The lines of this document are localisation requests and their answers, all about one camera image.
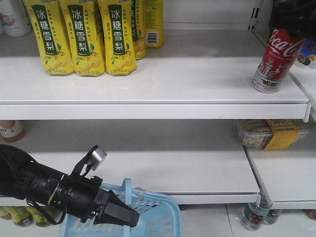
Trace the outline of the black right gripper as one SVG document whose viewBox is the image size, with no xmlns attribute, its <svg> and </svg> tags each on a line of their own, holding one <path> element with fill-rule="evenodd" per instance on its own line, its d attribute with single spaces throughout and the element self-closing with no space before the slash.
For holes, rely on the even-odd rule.
<svg viewBox="0 0 316 237">
<path fill-rule="evenodd" d="M 293 36 L 316 38 L 316 2 L 314 0 L 275 0 L 269 26 L 284 29 Z"/>
</svg>

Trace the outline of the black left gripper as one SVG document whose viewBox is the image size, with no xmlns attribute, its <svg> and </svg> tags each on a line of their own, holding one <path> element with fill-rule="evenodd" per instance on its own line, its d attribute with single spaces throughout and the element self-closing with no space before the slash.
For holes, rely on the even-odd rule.
<svg viewBox="0 0 316 237">
<path fill-rule="evenodd" d="M 62 180 L 49 198 L 49 206 L 80 218 L 81 222 L 95 217 L 96 224 L 136 227 L 140 214 L 122 201 L 112 190 L 100 188 L 98 177 L 75 182 Z"/>
</svg>

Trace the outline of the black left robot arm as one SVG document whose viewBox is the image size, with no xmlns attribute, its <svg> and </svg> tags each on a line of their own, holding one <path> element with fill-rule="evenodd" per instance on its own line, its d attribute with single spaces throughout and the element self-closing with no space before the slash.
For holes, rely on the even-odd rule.
<svg viewBox="0 0 316 237">
<path fill-rule="evenodd" d="M 95 145 L 74 167 L 70 175 L 38 163 L 25 151 L 10 145 L 0 146 L 0 194 L 26 200 L 29 206 L 54 221 L 41 207 L 50 206 L 80 218 L 82 223 L 94 219 L 95 224 L 135 227 L 139 213 L 121 201 L 112 191 L 101 188 L 102 179 L 86 175 L 96 170 L 106 152 Z"/>
</svg>

